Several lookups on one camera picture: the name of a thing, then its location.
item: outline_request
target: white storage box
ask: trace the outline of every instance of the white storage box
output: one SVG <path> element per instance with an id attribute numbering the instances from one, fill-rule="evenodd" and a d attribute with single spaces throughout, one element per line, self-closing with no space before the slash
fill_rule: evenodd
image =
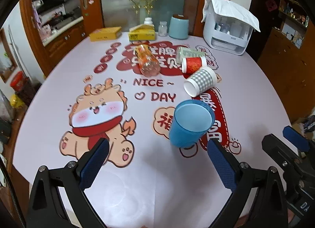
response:
<path id="1" fill-rule="evenodd" d="M 260 32 L 258 19 L 230 0 L 204 0 L 204 39 L 210 47 L 242 55 L 253 29 Z"/>

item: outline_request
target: blue gripper pad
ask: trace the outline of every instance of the blue gripper pad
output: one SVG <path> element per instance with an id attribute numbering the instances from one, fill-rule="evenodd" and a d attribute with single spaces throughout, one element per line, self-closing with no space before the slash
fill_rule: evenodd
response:
<path id="1" fill-rule="evenodd" d="M 308 140 L 295 131 L 292 127 L 286 126 L 283 131 L 283 137 L 290 141 L 297 149 L 301 152 L 308 152 L 310 146 L 308 144 Z"/>
<path id="2" fill-rule="evenodd" d="M 224 157 L 223 153 L 219 150 L 218 146 L 211 139 L 207 144 L 207 152 L 221 178 L 224 187 L 231 189 L 231 191 L 234 192 L 237 187 L 236 173 Z"/>
<path id="3" fill-rule="evenodd" d="M 93 147 L 92 149 L 92 151 L 94 151 L 93 155 L 89 158 L 86 165 L 83 167 L 83 169 L 80 172 L 79 187 L 82 191 L 84 189 L 91 187 L 92 183 L 94 182 L 94 179 L 96 178 L 98 172 L 100 171 L 100 168 L 102 167 L 105 159 L 107 158 L 109 154 L 108 140 L 104 138 L 101 138 L 100 140 L 102 140 L 102 143 L 97 147 L 100 141 L 97 142 L 97 144 L 94 146 L 94 147 L 97 147 L 96 150 L 94 150 L 94 147 Z"/>

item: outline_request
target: cartoon animal illustration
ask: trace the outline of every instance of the cartoon animal illustration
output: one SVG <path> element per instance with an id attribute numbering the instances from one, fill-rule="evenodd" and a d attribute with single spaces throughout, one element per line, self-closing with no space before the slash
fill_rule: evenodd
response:
<path id="1" fill-rule="evenodd" d="M 134 134 L 136 122 L 131 117 L 121 124 L 122 114 L 127 110 L 127 98 L 121 86 L 113 85 L 112 81 L 107 78 L 104 84 L 94 87 L 88 84 L 84 94 L 77 97 L 69 114 L 72 132 L 67 131 L 59 144 L 63 155 L 80 159 L 100 138 L 106 138 L 110 153 L 104 163 L 109 161 L 123 168 L 131 162 L 134 146 L 126 137 Z"/>

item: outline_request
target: blue plastic cup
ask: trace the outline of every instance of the blue plastic cup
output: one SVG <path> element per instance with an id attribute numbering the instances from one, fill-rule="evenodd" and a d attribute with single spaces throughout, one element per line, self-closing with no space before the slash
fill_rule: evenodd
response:
<path id="1" fill-rule="evenodd" d="M 215 113 L 211 107 L 196 99 L 186 100 L 176 106 L 169 138 L 173 145 L 190 147 L 212 127 Z"/>

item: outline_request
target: yellow box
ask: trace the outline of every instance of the yellow box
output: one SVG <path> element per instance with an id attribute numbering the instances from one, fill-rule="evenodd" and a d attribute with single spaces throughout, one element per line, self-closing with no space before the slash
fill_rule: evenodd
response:
<path id="1" fill-rule="evenodd" d="M 130 28 L 129 40 L 155 40 L 154 26 L 141 24 Z"/>
<path id="2" fill-rule="evenodd" d="M 106 27 L 101 29 L 96 29 L 94 32 L 90 33 L 90 40 L 115 40 L 121 36 L 121 27 Z"/>

